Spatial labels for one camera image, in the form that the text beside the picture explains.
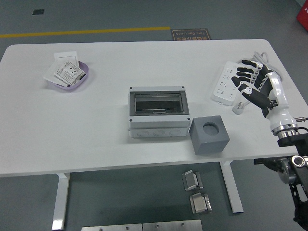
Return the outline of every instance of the white power strip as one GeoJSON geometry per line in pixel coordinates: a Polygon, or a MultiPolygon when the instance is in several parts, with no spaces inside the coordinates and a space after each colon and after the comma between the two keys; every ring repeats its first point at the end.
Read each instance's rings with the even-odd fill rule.
{"type": "Polygon", "coordinates": [[[243,65],[228,61],[219,77],[212,94],[212,99],[219,104],[231,106],[235,101],[237,95],[237,88],[232,82],[232,77],[237,76],[236,69],[243,67],[243,65]]]}

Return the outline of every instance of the metal bracket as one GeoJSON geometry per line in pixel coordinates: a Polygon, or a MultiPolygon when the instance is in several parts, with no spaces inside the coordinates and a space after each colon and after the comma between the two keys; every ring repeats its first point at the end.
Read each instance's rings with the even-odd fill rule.
{"type": "Polygon", "coordinates": [[[212,207],[207,194],[197,193],[189,197],[192,205],[192,213],[204,214],[212,212],[212,207]]]}
{"type": "Polygon", "coordinates": [[[182,174],[183,183],[186,191],[203,189],[199,172],[193,173],[192,170],[182,174]]]}
{"type": "Polygon", "coordinates": [[[83,227],[81,231],[202,231],[201,220],[83,227]]]}
{"type": "Polygon", "coordinates": [[[81,231],[142,231],[142,224],[83,227],[81,231]]]}

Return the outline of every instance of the gray foam block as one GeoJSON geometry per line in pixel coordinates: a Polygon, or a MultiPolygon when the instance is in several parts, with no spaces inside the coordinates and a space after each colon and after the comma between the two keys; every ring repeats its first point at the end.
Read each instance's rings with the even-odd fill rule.
{"type": "Polygon", "coordinates": [[[230,140],[219,115],[194,118],[189,134],[196,155],[220,153],[230,140]]]}

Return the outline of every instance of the metal plate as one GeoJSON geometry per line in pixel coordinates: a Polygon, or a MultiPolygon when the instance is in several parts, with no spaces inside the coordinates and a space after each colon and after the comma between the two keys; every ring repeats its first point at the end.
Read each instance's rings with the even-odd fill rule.
{"type": "Polygon", "coordinates": [[[142,231],[142,224],[83,227],[81,231],[142,231]]]}
{"type": "Polygon", "coordinates": [[[147,223],[143,231],[202,231],[202,225],[201,220],[147,223]]]}

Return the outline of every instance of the electrical enclosure box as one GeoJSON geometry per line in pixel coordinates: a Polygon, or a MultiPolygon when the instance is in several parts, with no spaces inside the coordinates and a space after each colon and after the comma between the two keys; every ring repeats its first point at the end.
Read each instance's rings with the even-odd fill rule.
{"type": "Polygon", "coordinates": [[[184,87],[129,88],[130,137],[186,136],[190,123],[184,87]]]}

